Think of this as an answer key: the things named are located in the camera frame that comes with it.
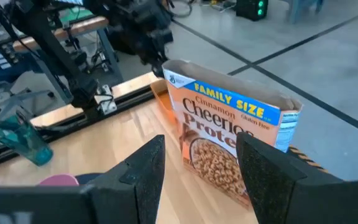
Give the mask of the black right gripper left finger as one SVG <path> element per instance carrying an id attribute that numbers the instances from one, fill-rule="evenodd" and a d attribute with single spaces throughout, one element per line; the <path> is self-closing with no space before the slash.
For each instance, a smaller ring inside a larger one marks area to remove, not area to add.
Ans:
<path id="1" fill-rule="evenodd" d="M 89 184 L 97 224 L 155 224 L 165 175 L 158 134 Z"/>

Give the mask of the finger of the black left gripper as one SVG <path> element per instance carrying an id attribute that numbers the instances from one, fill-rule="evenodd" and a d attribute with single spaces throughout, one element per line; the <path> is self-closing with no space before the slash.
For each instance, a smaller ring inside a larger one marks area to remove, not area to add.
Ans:
<path id="1" fill-rule="evenodd" d="M 163 57 L 163 58 L 155 58 L 155 59 L 152 59 L 150 64 L 152 66 L 152 72 L 154 73 L 154 75 L 156 77 L 159 77 L 159 78 L 163 78 L 164 77 L 164 74 L 163 74 L 163 68 L 162 68 L 162 65 L 167 61 L 167 58 L 166 57 Z"/>

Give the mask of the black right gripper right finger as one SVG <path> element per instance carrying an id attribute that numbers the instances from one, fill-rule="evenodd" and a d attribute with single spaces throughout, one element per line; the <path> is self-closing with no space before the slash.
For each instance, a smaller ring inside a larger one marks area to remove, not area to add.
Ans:
<path id="1" fill-rule="evenodd" d="M 321 171 L 246 133 L 237 156 L 259 224 L 358 224 L 358 182 Z"/>

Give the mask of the orange Cheerios cereal box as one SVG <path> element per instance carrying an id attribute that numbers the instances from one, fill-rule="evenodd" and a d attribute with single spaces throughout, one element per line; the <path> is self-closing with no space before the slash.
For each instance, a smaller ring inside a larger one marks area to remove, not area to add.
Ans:
<path id="1" fill-rule="evenodd" d="M 249 134 L 287 152 L 302 103 L 259 82 L 185 60 L 168 60 L 162 70 L 185 168 L 249 208 L 237 159 L 237 135 Z"/>

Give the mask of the orange square plastic container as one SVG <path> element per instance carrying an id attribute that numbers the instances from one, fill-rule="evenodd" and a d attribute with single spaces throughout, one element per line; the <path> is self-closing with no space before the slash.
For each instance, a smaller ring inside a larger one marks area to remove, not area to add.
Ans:
<path id="1" fill-rule="evenodd" d="M 175 123 L 175 114 L 172 109 L 172 104 L 169 97 L 166 80 L 157 80 L 150 84 L 151 90 L 155 99 L 158 102 L 159 108 L 164 116 L 171 122 Z"/>

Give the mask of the black mat with hazard stripes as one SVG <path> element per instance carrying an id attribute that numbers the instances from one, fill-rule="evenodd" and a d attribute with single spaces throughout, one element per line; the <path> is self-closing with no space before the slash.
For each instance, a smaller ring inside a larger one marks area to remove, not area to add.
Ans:
<path id="1" fill-rule="evenodd" d="M 307 163 L 308 165 L 317 168 L 318 170 L 320 170 L 322 172 L 329 173 L 325 168 L 321 167 L 318 163 L 316 163 L 315 161 L 310 159 L 306 154 L 301 152 L 296 147 L 289 146 L 287 153 L 289 155 L 291 155 L 291 156 L 293 156 L 293 157 L 295 157 L 295 158 Z"/>

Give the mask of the dark round placemat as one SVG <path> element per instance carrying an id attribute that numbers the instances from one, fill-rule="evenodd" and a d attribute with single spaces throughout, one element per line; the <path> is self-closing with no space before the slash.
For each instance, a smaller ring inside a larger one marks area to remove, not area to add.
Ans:
<path id="1" fill-rule="evenodd" d="M 80 174 L 76 175 L 75 179 L 80 185 L 85 185 L 88 182 L 94 180 L 95 178 L 99 177 L 101 173 L 88 173 L 88 174 Z"/>

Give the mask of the wooden topped workbench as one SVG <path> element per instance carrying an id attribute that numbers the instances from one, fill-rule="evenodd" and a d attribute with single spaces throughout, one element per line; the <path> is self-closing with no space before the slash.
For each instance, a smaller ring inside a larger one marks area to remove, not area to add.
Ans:
<path id="1" fill-rule="evenodd" d="M 96 31 L 100 39 L 101 46 L 103 48 L 103 54 L 106 59 L 109 60 L 108 65 L 112 71 L 113 77 L 118 82 L 123 82 L 123 77 L 117 64 L 115 51 L 107 37 L 108 25 L 108 20 L 105 17 L 97 16 L 85 19 L 81 22 L 74 23 L 70 28 L 70 32 L 72 36 L 76 37 L 79 35 L 85 35 L 87 33 Z M 16 52 L 26 52 L 26 47 L 32 50 L 38 49 L 39 47 L 38 43 L 36 43 L 36 41 L 32 37 L 23 38 L 21 39 L 21 41 L 23 41 L 24 45 L 22 45 L 18 40 L 15 41 L 13 44 L 13 48 Z"/>

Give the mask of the pink bowl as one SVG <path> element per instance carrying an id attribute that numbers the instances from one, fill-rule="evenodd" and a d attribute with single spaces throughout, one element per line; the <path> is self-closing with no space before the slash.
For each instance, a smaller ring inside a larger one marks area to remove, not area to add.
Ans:
<path id="1" fill-rule="evenodd" d="M 47 186 L 77 186 L 79 185 L 77 179 L 69 174 L 57 174 L 47 177 L 42 180 L 39 185 Z"/>

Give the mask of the black computer with green lights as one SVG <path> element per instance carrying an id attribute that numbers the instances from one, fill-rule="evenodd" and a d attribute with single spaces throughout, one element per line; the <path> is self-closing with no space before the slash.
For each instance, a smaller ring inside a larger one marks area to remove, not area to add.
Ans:
<path id="1" fill-rule="evenodd" d="M 259 21 L 267 15 L 269 0 L 236 0 L 236 16 Z"/>

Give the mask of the silver metal frame bracket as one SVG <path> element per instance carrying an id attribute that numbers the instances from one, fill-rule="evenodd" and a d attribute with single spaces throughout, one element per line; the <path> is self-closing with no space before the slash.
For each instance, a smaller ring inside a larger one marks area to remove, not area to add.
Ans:
<path id="1" fill-rule="evenodd" d="M 98 111 L 103 115 L 113 113 L 117 110 L 117 105 L 108 85 L 99 86 L 94 96 L 98 103 Z"/>

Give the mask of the black aluminium table frame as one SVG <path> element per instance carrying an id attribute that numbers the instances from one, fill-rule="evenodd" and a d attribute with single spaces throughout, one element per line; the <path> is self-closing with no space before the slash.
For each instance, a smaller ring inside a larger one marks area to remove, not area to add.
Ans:
<path id="1" fill-rule="evenodd" d="M 152 90 L 149 86 L 145 86 L 116 98 L 117 109 L 107 115 L 100 114 L 95 118 L 87 118 L 86 113 L 77 112 L 75 115 L 71 115 L 61 121 L 54 121 L 51 124 L 40 125 L 36 123 L 36 119 L 32 120 L 32 124 L 40 131 L 41 136 L 50 143 L 152 99 L 154 99 Z M 6 146 L 0 146 L 0 163 L 15 157 L 17 157 L 16 153 Z"/>

